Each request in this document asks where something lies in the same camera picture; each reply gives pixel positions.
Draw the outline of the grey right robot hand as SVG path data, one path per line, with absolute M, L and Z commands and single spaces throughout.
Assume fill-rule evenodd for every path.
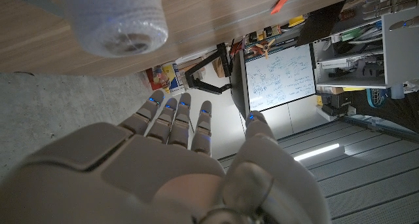
M 258 111 L 228 170 L 211 156 L 211 103 L 154 92 L 118 125 L 85 126 L 1 182 L 2 223 L 330 223 L 315 177 Z

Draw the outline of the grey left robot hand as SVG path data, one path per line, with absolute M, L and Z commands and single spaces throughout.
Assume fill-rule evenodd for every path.
M 366 0 L 363 4 L 363 19 L 370 20 L 387 14 L 418 8 L 418 0 Z

